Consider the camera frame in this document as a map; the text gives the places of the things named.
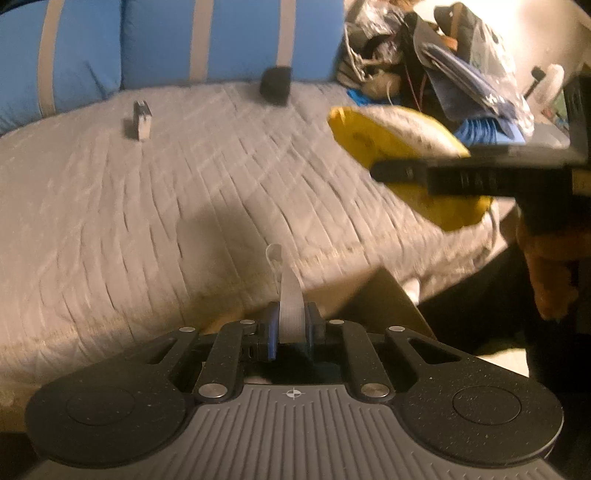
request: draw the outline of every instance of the cardboard box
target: cardboard box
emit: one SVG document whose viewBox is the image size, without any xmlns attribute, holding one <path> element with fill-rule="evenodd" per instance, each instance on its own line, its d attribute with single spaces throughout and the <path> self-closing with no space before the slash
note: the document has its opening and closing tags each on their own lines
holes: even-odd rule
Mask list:
<svg viewBox="0 0 591 480">
<path fill-rule="evenodd" d="M 429 325 L 394 277 L 384 268 L 365 270 L 304 292 L 304 301 L 316 303 L 326 320 L 341 319 L 362 324 L 369 333 L 384 333 L 392 325 L 403 326 L 435 338 Z M 230 312 L 212 322 L 203 333 L 214 333 L 240 318 L 262 319 L 266 306 L 247 314 Z"/>
</svg>

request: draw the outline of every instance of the red wire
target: red wire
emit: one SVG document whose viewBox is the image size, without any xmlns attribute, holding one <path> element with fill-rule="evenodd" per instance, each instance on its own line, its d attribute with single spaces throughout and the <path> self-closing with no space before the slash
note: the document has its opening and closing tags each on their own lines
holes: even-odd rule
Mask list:
<svg viewBox="0 0 591 480">
<path fill-rule="evenodd" d="M 418 103 L 417 96 L 416 96 L 416 95 L 415 95 L 415 93 L 414 93 L 413 83 L 412 83 L 412 82 L 411 82 L 411 80 L 410 80 L 410 74 L 409 74 L 409 72 L 408 72 L 408 66 L 406 65 L 406 63 L 404 64 L 404 70 L 406 70 L 406 73 L 407 73 L 408 86 L 410 87 L 410 92 L 413 94 L 414 103 L 417 105 L 417 109 L 418 109 L 418 111 L 419 111 L 419 112 L 421 112 L 421 113 L 423 113 L 423 112 L 421 111 L 421 106 L 420 106 L 420 105 L 419 105 L 419 103 Z"/>
<path fill-rule="evenodd" d="M 421 82 L 421 90 L 420 93 L 418 94 L 418 101 L 419 101 L 419 107 L 418 107 L 418 111 L 423 113 L 423 93 L 425 93 L 425 86 L 427 85 L 427 74 L 425 74 L 423 76 L 423 81 Z"/>
</svg>

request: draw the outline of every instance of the blue pillow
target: blue pillow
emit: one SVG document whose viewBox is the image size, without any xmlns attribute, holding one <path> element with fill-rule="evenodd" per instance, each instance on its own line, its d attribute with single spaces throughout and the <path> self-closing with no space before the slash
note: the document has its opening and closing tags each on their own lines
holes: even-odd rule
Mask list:
<svg viewBox="0 0 591 480">
<path fill-rule="evenodd" d="M 296 14 L 295 33 L 289 35 L 293 38 L 294 80 L 332 79 L 343 35 L 343 0 L 291 1 Z M 126 0 L 122 29 L 124 88 L 260 79 L 277 63 L 281 3 Z M 201 65 L 197 73 L 191 57 Z"/>
<path fill-rule="evenodd" d="M 121 0 L 45 0 L 0 15 L 0 135 L 117 92 L 120 38 Z"/>
</svg>

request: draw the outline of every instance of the pile of clutter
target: pile of clutter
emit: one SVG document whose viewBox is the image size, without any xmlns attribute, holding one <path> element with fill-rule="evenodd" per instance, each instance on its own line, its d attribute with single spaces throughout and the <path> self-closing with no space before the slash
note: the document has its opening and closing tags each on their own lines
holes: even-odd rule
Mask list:
<svg viewBox="0 0 591 480">
<path fill-rule="evenodd" d="M 351 98 L 432 116 L 467 146 L 526 142 L 534 117 L 500 35 L 460 2 L 436 7 L 436 23 L 415 3 L 353 4 L 337 71 Z"/>
</svg>

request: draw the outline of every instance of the blue cushion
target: blue cushion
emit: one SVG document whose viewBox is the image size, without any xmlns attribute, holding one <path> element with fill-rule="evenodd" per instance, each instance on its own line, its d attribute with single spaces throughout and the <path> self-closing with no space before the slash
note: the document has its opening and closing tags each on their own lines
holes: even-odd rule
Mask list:
<svg viewBox="0 0 591 480">
<path fill-rule="evenodd" d="M 189 82 L 196 0 L 126 0 L 122 33 L 125 88 Z M 257 80 L 275 65 L 281 0 L 215 0 L 207 80 Z M 297 0 L 294 80 L 334 75 L 343 0 Z"/>
<path fill-rule="evenodd" d="M 49 0 L 0 15 L 0 135 L 41 119 L 37 66 Z M 121 0 L 65 0 L 55 42 L 57 113 L 105 100 L 121 85 Z"/>
</svg>

